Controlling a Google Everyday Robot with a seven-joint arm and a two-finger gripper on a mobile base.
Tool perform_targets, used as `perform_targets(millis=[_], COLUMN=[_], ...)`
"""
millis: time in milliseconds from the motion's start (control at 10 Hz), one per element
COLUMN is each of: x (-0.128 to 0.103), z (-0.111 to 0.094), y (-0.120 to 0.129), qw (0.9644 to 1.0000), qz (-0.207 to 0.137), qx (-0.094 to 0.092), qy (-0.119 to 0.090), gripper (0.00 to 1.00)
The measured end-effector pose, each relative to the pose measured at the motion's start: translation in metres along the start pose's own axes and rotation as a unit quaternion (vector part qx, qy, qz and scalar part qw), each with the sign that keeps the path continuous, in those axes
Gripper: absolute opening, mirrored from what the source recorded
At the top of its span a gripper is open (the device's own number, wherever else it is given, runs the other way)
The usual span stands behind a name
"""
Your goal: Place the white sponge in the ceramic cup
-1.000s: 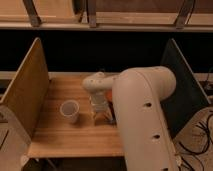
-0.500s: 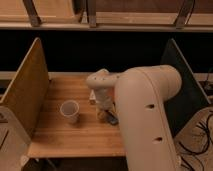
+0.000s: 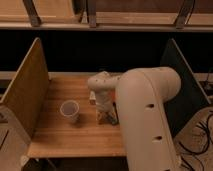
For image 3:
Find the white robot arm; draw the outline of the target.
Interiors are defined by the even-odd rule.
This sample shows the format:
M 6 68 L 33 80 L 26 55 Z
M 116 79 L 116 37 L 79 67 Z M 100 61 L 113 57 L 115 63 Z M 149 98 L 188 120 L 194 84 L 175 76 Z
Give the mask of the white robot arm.
M 100 72 L 87 85 L 99 111 L 117 109 L 129 171 L 181 171 L 164 110 L 181 88 L 174 69 L 137 68 L 118 76 Z

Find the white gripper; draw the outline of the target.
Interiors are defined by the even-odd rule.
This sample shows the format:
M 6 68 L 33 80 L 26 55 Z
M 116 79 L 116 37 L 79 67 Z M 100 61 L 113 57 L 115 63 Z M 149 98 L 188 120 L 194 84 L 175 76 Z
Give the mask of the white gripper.
M 96 107 L 101 113 L 112 113 L 113 102 L 109 91 L 98 91 L 95 93 Z

